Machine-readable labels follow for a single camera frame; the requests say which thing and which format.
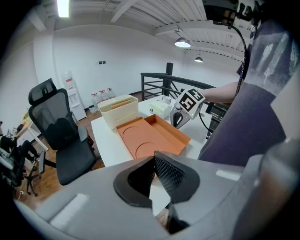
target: chair headrest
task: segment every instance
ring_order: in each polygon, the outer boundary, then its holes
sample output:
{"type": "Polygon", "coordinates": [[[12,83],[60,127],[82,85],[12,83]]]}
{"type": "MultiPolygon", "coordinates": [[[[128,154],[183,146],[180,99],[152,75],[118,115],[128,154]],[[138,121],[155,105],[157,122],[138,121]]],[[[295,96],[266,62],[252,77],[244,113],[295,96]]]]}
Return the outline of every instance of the chair headrest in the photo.
{"type": "Polygon", "coordinates": [[[28,101],[30,105],[37,106],[55,95],[55,93],[56,87],[52,81],[52,78],[50,78],[30,90],[28,101]]]}

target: ceiling light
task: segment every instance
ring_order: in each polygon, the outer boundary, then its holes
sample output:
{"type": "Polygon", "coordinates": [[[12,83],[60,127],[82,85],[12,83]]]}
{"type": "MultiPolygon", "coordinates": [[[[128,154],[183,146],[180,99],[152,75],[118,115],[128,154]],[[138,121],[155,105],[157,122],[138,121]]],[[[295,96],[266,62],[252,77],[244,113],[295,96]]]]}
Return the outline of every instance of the ceiling light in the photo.
{"type": "Polygon", "coordinates": [[[176,40],[175,45],[178,46],[178,47],[190,47],[191,46],[189,41],[187,39],[185,39],[184,37],[178,38],[176,40]]]}
{"type": "Polygon", "coordinates": [[[195,58],[195,61],[196,61],[196,62],[203,62],[203,59],[200,58],[200,57],[196,57],[196,58],[195,58]]]}
{"type": "Polygon", "coordinates": [[[69,0],[57,0],[59,17],[69,17],[69,0]]]}

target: white ceiling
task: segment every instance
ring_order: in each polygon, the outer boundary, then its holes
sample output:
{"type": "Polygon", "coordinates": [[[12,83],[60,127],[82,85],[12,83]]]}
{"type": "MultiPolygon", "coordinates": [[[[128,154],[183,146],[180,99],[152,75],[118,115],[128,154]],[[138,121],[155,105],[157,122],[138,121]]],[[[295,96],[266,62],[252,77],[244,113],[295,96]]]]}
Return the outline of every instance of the white ceiling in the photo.
{"type": "MultiPolygon", "coordinates": [[[[46,17],[58,18],[56,0],[41,0],[46,17]]],[[[190,40],[188,51],[221,55],[242,61],[243,46],[234,30],[216,26],[206,19],[202,0],[70,0],[70,15],[94,14],[127,18],[147,25],[152,34],[173,44],[177,38],[190,40]]],[[[249,42],[250,23],[236,19],[246,44],[249,42]]]]}

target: black railing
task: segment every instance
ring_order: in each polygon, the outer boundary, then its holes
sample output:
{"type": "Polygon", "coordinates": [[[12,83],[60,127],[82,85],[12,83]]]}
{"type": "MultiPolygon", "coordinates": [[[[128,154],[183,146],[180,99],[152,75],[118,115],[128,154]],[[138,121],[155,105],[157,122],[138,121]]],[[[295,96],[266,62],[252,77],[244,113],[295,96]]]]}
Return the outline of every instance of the black railing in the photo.
{"type": "MultiPolygon", "coordinates": [[[[173,64],[172,63],[167,63],[167,68],[166,68],[166,73],[141,73],[141,83],[142,83],[142,101],[147,100],[152,97],[160,96],[160,95],[165,95],[165,96],[171,96],[172,98],[176,99],[181,92],[184,89],[181,89],[178,91],[178,88],[176,87],[175,83],[182,83],[186,84],[192,87],[200,88],[200,89],[209,89],[209,88],[214,88],[214,86],[202,83],[202,82],[197,82],[194,80],[190,79],[185,79],[181,77],[175,77],[172,76],[172,71],[173,71],[173,64]],[[150,81],[150,82],[145,82],[145,77],[149,78],[155,78],[155,79],[161,79],[158,81],[150,81]],[[161,90],[158,92],[150,92],[150,90],[161,90]]],[[[227,112],[228,107],[215,104],[215,103],[209,103],[209,102],[204,102],[205,104],[208,105],[206,109],[206,113],[212,114],[212,121],[210,123],[210,129],[214,131],[218,124],[221,122],[222,117],[225,115],[227,112]]]]}

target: orange tray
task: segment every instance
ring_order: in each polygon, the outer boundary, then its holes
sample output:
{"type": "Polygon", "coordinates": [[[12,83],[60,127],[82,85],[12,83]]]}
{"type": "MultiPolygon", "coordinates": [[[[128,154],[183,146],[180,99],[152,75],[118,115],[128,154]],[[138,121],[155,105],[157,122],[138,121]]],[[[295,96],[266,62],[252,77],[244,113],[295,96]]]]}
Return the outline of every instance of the orange tray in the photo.
{"type": "Polygon", "coordinates": [[[134,159],[153,156],[156,150],[178,155],[191,140],[155,114],[124,123],[117,130],[134,159]]]}

